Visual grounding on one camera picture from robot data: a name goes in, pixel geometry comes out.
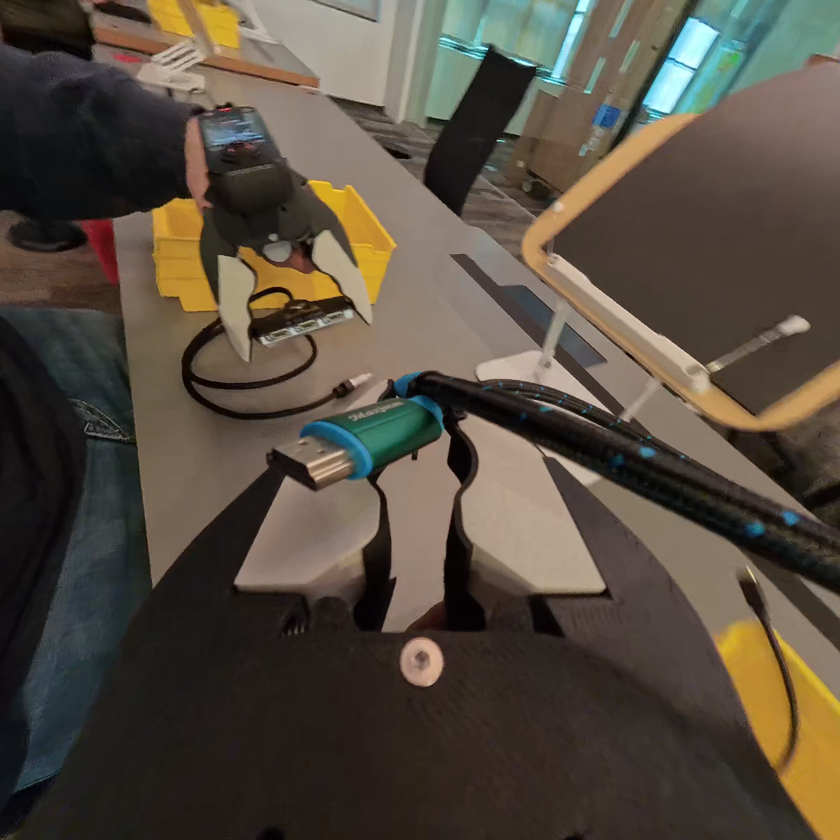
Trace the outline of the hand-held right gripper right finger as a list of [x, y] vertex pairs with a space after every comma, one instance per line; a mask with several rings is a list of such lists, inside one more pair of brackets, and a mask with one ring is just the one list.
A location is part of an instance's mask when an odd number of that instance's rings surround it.
[[459, 483], [444, 556], [449, 629], [479, 631], [511, 598], [607, 593], [549, 467], [560, 462], [484, 420], [447, 425]]

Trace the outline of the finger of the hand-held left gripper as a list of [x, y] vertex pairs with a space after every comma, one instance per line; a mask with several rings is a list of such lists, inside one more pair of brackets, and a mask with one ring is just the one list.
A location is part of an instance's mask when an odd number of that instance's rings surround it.
[[373, 323], [373, 306], [349, 243], [329, 229], [321, 231], [311, 242], [311, 262], [324, 275], [330, 277], [353, 309], [368, 325]]
[[243, 362], [251, 362], [252, 321], [249, 300], [257, 275], [239, 257], [217, 257], [217, 311], [231, 348]]

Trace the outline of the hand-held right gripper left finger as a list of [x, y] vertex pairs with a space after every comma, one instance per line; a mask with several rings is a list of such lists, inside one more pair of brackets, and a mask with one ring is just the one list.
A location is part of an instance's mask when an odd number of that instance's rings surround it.
[[284, 478], [234, 580], [240, 592], [336, 597], [362, 631], [382, 629], [396, 579], [385, 494], [367, 479], [310, 490]]

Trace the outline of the yellow plastic bin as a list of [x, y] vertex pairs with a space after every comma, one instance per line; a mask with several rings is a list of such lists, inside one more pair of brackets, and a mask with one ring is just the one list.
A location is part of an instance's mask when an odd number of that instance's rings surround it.
[[[376, 302], [396, 242], [360, 194], [351, 186], [332, 186], [310, 181], [311, 189], [338, 216], [357, 259], [372, 302]], [[203, 270], [200, 237], [203, 218], [192, 199], [175, 199], [152, 212], [156, 285], [163, 297], [178, 298], [186, 312], [217, 309]], [[335, 283], [321, 272], [302, 274], [272, 266], [251, 248], [239, 256], [257, 274], [257, 291], [285, 287], [295, 298], [321, 300], [339, 293]]]
[[[839, 838], [839, 702], [781, 636], [800, 712], [797, 749], [781, 781], [814, 832]], [[765, 756], [776, 764], [789, 737], [790, 711], [778, 664], [757, 621], [730, 625], [717, 638], [729, 672]]]

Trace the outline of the black square hub with cable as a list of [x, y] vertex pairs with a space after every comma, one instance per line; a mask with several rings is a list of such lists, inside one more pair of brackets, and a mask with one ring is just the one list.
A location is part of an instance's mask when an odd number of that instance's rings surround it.
[[784, 749], [774, 765], [776, 773], [782, 775], [791, 765], [800, 742], [802, 722], [799, 701], [791, 671], [784, 656], [781, 642], [777, 638], [771, 623], [769, 607], [758, 579], [752, 570], [745, 566], [737, 573], [737, 580], [744, 601], [762, 628], [763, 635], [780, 672], [786, 696], [789, 710], [789, 728]]

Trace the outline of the person's left hand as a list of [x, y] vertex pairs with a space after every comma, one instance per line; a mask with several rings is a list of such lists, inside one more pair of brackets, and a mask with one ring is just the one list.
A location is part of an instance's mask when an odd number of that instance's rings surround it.
[[208, 169], [197, 116], [190, 118], [185, 126], [184, 159], [185, 182], [193, 201], [200, 209], [213, 207], [207, 199]]

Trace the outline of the red container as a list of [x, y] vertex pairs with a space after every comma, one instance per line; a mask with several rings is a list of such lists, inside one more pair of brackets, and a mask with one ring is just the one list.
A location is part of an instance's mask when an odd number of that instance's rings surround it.
[[119, 286], [119, 263], [116, 253], [116, 241], [111, 219], [80, 220], [77, 225], [85, 234], [89, 245], [95, 252], [99, 264], [108, 282]]

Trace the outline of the small white stand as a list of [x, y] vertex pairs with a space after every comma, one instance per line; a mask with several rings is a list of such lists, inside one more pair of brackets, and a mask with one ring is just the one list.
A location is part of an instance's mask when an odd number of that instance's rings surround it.
[[183, 40], [153, 55], [142, 64], [136, 80], [144, 85], [179, 91], [187, 94], [204, 93], [203, 75], [194, 69], [201, 65], [207, 53], [191, 39]]

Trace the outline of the small yellow bin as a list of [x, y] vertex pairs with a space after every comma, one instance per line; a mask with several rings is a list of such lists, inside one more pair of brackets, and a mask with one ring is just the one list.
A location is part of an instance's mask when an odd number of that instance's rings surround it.
[[239, 49], [238, 13], [223, 2], [216, 1], [146, 1], [145, 5], [157, 28], [170, 35], [192, 37], [192, 22], [202, 21], [205, 34], [216, 47]]

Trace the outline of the person's jeans leg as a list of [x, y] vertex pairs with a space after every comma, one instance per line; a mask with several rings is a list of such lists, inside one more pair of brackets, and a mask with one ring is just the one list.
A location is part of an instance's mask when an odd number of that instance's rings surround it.
[[45, 627], [2, 716], [2, 806], [55, 777], [151, 591], [123, 326], [100, 311], [2, 308], [80, 420], [86, 473]]

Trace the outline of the large cardboard box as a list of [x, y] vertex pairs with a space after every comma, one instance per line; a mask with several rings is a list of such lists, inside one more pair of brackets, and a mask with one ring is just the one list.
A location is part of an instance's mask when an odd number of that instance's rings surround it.
[[513, 146], [509, 181], [526, 193], [537, 184], [565, 193], [608, 154], [631, 105], [614, 91], [604, 97], [573, 87], [556, 96], [537, 91]]

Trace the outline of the wooden-edged black board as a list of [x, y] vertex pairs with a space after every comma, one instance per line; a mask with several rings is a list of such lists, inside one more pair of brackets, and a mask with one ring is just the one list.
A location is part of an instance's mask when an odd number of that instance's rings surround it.
[[711, 421], [781, 431], [838, 401], [831, 59], [636, 131], [544, 211], [526, 264]]

